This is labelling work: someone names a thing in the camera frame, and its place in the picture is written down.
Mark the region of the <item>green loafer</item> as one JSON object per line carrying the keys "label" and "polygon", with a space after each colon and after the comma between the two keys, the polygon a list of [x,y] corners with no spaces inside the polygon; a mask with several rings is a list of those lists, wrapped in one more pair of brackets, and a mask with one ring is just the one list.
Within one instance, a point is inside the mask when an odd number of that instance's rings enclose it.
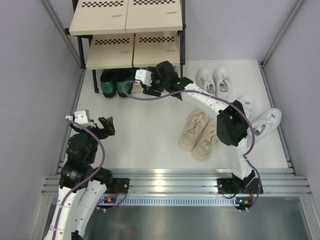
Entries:
{"label": "green loafer", "polygon": [[135,71],[132,68],[122,68],[117,72],[116,76],[116,88],[118,95],[121,98],[126,98],[127,95],[125,92],[127,92],[129,95],[132,92],[133,89],[133,83],[126,83],[134,80]]}
{"label": "green loafer", "polygon": [[104,70],[100,76],[100,85],[105,98],[114,97],[117,93],[116,71],[113,69]]}

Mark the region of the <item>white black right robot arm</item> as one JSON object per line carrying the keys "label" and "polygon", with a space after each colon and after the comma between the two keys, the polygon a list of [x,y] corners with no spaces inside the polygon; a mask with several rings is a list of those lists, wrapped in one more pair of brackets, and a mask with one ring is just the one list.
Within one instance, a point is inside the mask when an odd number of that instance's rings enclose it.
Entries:
{"label": "white black right robot arm", "polygon": [[152,100],[165,98],[163,92],[166,92],[167,96],[198,107],[181,137],[184,151],[193,151],[197,158],[205,159],[217,142],[235,149],[231,177],[220,179],[220,194],[259,196],[263,192],[260,173],[248,160],[256,140],[254,136],[248,136],[253,132],[253,126],[241,101],[229,102],[210,94],[191,79],[180,77],[169,61],[138,70],[135,78],[141,81],[143,93],[150,95]]}

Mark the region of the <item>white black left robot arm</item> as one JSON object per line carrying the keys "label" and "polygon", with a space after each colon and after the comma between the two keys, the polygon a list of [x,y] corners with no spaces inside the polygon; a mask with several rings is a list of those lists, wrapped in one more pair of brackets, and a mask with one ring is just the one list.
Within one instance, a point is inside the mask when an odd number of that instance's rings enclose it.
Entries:
{"label": "white black left robot arm", "polygon": [[58,197],[46,240],[81,240],[95,209],[102,203],[118,207],[126,199],[130,180],[115,178],[100,164],[93,168],[98,149],[102,159],[106,150],[102,140],[114,136],[113,117],[100,117],[99,127],[88,111],[78,111],[65,120],[76,132],[68,140],[67,160],[60,171]]}

